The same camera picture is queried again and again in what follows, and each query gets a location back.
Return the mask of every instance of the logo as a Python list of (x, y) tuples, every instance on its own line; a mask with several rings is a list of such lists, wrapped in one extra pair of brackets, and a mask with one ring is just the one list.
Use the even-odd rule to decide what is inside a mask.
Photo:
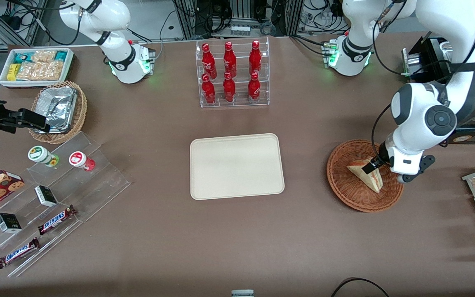
[(51, 218), (48, 222), (46, 222), (45, 224), (43, 224), (43, 229), (47, 229), (49, 227), (51, 227), (54, 223), (58, 222), (59, 220), (61, 220), (64, 216), (66, 215), (66, 212), (63, 211), (61, 212), (60, 214), (58, 214), (58, 216), (55, 216), (54, 218)]
[(8, 254), (5, 257), (5, 262), (11, 261), (13, 258), (18, 257), (19, 255), (21, 255), (22, 252), (25, 252), (25, 250), (28, 250), (28, 244), (26, 244), (23, 247), (19, 248), (19, 250), (15, 250), (11, 254)]

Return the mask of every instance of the brown tabletop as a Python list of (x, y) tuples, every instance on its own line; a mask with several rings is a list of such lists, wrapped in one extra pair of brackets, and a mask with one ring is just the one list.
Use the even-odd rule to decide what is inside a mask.
[[(400, 50), (421, 35), (382, 34), (379, 54), (399, 69)], [(475, 295), (475, 204), (460, 179), (475, 172), (475, 145), (430, 150), (436, 163), (390, 210), (350, 209), (326, 181), (327, 158), (339, 143), (369, 139), (403, 81), (375, 58), (343, 77), (289, 38), (270, 42), (271, 105), (226, 111), (199, 107), (195, 42), (166, 43), (155, 74), (134, 85), (111, 75), (98, 47), (74, 47), (70, 79), (89, 104), (83, 130), (133, 184), (22, 276), (0, 274), (0, 296), (328, 296), (352, 276), (392, 296)], [(30, 107), (37, 92), (2, 87), (0, 98)], [(376, 140), (394, 128), (387, 113)], [(257, 133), (279, 137), (285, 191), (192, 199), (190, 143)], [(36, 144), (27, 130), (0, 132), (0, 169), (31, 166)], [(337, 296), (377, 292), (352, 283)]]

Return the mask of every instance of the round wicker basket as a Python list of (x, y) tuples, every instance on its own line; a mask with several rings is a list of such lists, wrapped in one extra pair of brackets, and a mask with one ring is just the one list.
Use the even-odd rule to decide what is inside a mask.
[[(87, 112), (87, 99), (85, 99), (85, 94), (82, 92), (82, 89), (72, 81), (64, 81), (56, 83), (49, 88), (61, 88), (61, 87), (72, 87), (78, 91), (78, 97), (76, 100), (76, 107), (74, 107), (74, 116), (71, 123), (71, 130), (65, 134), (40, 134), (34, 132), (32, 129), (29, 129), (28, 132), (32, 135), (34, 139), (37, 141), (47, 142), (51, 144), (60, 144), (68, 141), (74, 135), (82, 129), (83, 122), (85, 121), (85, 112)], [(32, 103), (32, 110), (36, 109), (36, 104), (38, 103), (38, 97), (40, 94), (36, 96), (36, 100)]]
[(370, 141), (355, 139), (337, 146), (327, 161), (327, 179), (333, 192), (343, 203), (364, 212), (377, 212), (390, 208), (398, 201), (404, 190), (404, 185), (397, 180), (397, 174), (391, 172), (387, 166), (379, 168), (383, 182), (379, 193), (373, 192), (347, 169), (349, 162), (365, 160), (374, 155)]

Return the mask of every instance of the red bottle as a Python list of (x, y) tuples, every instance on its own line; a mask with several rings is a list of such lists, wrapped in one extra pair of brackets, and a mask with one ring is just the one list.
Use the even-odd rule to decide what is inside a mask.
[(249, 73), (252, 75), (254, 71), (260, 73), (261, 70), (261, 52), (260, 52), (260, 42), (254, 40), (252, 42), (252, 51), (250, 51), (249, 56)]
[(223, 81), (223, 89), (225, 90), (225, 100), (228, 103), (234, 102), (236, 95), (236, 84), (232, 79), (232, 74), (227, 71), (225, 73), (225, 81)]
[(206, 104), (214, 105), (215, 104), (215, 89), (213, 83), (210, 81), (208, 74), (203, 73), (203, 84), (201, 88), (203, 89), (203, 96), (205, 97)]
[(258, 81), (258, 73), (254, 72), (250, 76), (249, 81), (249, 102), (252, 104), (258, 103), (260, 100), (260, 82)]
[(208, 43), (203, 43), (201, 48), (203, 49), (203, 68), (205, 69), (205, 73), (207, 73), (211, 79), (215, 79), (217, 77), (217, 71), (215, 70), (215, 59), (214, 55), (210, 52), (210, 46)]
[(223, 57), (225, 63), (225, 71), (229, 71), (232, 77), (238, 75), (238, 64), (236, 62), (236, 54), (232, 49), (232, 42), (225, 42), (225, 56)]

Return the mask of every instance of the clear acrylic shelf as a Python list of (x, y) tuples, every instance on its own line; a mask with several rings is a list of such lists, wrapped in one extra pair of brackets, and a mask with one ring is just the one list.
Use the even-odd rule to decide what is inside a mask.
[[(261, 51), (261, 71), (259, 72), (258, 80), (260, 81), (260, 100), (256, 104), (249, 102), (249, 55), (252, 49), (252, 41), (260, 41), (260, 51)], [(199, 98), (200, 105), (202, 108), (210, 107), (247, 107), (247, 106), (265, 106), (270, 104), (270, 62), (269, 62), (269, 39), (268, 38), (243, 38), (243, 39), (232, 39), (232, 48), (236, 54), (237, 60), (237, 76), (234, 78), (236, 85), (236, 98), (233, 103), (228, 103), (224, 99), (224, 90), (223, 90), (223, 81), (225, 67), (223, 64), (223, 56), (225, 54), (224, 43), (227, 40), (202, 40), (197, 41), (196, 51), (195, 51), (195, 62), (197, 66), (198, 73), (198, 85), (199, 85)], [(203, 90), (201, 85), (203, 83), (201, 76), (204, 73), (203, 69), (203, 51), (200, 49), (203, 43), (208, 43), (210, 45), (210, 51), (215, 58), (215, 69), (217, 70), (217, 77), (211, 82), (215, 87), (215, 105), (208, 105), (203, 96)]]
[[(34, 237), (38, 238), (41, 248), (11, 262), (1, 270), (2, 273), (8, 277), (19, 276), (130, 185), (122, 173), (109, 163), (99, 147), (85, 133), (80, 132), (53, 151), (60, 157), (56, 167), (36, 163), (21, 174), (25, 186), (13, 197), (0, 203), (0, 212), (15, 214), (23, 229), (18, 233), (2, 233), (0, 230), (0, 257), (29, 243)], [(84, 171), (69, 164), (68, 156), (74, 151), (87, 154), (95, 160), (96, 167), (92, 171)], [(55, 207), (40, 204), (34, 192), (39, 184), (52, 190), (58, 201)], [(40, 236), (38, 226), (69, 205), (73, 205), (78, 213)]]

